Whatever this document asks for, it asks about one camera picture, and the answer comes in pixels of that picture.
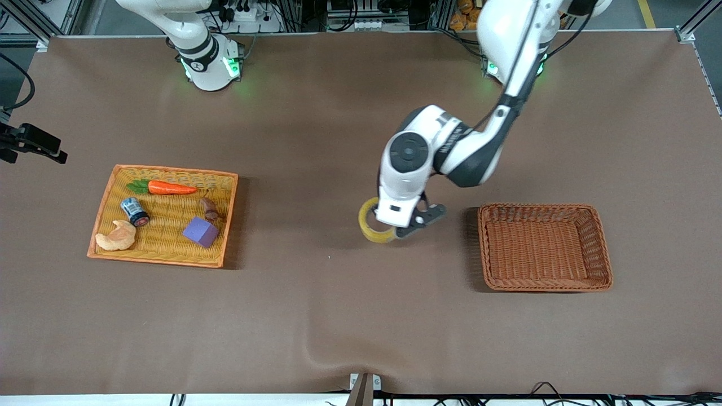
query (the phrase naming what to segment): orange carrot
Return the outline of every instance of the orange carrot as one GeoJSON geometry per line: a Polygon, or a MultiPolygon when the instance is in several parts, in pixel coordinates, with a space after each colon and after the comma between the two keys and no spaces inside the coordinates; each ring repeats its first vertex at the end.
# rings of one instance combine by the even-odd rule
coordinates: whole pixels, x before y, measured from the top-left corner
{"type": "Polygon", "coordinates": [[[132,183],[128,183],[126,187],[138,194],[191,194],[198,190],[192,186],[149,179],[136,179],[132,183]]]}

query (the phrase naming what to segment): yellow floor line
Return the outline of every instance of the yellow floor line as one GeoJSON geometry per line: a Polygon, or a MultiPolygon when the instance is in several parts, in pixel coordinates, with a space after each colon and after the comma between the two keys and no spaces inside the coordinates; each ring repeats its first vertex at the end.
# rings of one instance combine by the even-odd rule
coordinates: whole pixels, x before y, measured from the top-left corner
{"type": "Polygon", "coordinates": [[[644,24],[647,28],[657,28],[654,24],[654,17],[652,17],[652,11],[649,9],[647,0],[637,0],[637,3],[639,3],[639,10],[642,12],[642,18],[644,18],[644,24]]]}

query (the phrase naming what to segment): brown tabletop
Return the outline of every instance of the brown tabletop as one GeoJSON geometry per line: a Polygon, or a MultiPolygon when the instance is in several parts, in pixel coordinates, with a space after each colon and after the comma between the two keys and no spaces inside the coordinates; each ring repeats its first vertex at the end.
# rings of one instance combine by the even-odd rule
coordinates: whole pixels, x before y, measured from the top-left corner
{"type": "Polygon", "coordinates": [[[54,39],[30,73],[12,122],[69,159],[2,165],[2,393],[320,392],[355,371],[392,392],[720,389],[722,121],[671,31],[582,34],[496,174],[432,179],[449,216],[389,245],[356,215],[402,118],[435,103],[474,123],[500,90],[449,38],[262,37],[243,81],[213,93],[159,38],[54,39]],[[229,269],[86,258],[117,163],[244,177],[229,269]],[[468,210],[493,201],[597,207],[614,287],[489,291],[468,210]]]}

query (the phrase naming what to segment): yellow wicker basket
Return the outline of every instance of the yellow wicker basket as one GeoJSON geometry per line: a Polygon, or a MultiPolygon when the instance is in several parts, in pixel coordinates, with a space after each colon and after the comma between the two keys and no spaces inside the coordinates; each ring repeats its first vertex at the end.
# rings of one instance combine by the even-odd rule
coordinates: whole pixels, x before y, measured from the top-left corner
{"type": "Polygon", "coordinates": [[[220,268],[226,251],[238,175],[215,170],[168,168],[163,166],[116,165],[105,187],[95,226],[90,237],[89,258],[118,261],[151,262],[220,268]],[[135,194],[126,184],[135,179],[156,179],[199,188],[185,195],[135,194]],[[113,220],[128,220],[121,209],[126,197],[136,197],[150,216],[150,223],[137,228],[135,243],[123,251],[106,251],[95,243],[95,234],[108,234],[115,228],[113,220]],[[217,207],[219,219],[213,222],[219,230],[210,248],[183,236],[193,217],[203,218],[200,204],[203,196],[217,207]]]}

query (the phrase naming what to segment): brown wicker basket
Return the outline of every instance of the brown wicker basket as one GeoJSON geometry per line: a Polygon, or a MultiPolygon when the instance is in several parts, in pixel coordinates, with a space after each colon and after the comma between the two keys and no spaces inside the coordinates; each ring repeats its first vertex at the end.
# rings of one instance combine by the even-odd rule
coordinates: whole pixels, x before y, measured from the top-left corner
{"type": "Polygon", "coordinates": [[[494,290],[591,292],[612,286],[598,212],[584,204],[479,208],[484,281],[494,290]]]}
{"type": "Polygon", "coordinates": [[[220,268],[223,266],[228,243],[237,186],[238,175],[235,173],[165,166],[116,165],[100,201],[87,255],[89,258],[118,261],[220,268]],[[126,184],[135,179],[157,179],[195,186],[199,190],[184,195],[135,194],[126,188],[126,184]],[[95,234],[109,233],[114,229],[113,220],[128,220],[121,209],[121,201],[130,196],[140,201],[150,216],[150,223],[136,229],[135,243],[129,249],[106,251],[100,248],[95,243],[95,234]],[[200,246],[182,235],[183,229],[193,217],[203,218],[204,211],[199,202],[203,196],[216,204],[220,216],[213,222],[219,234],[210,248],[200,246]]]}

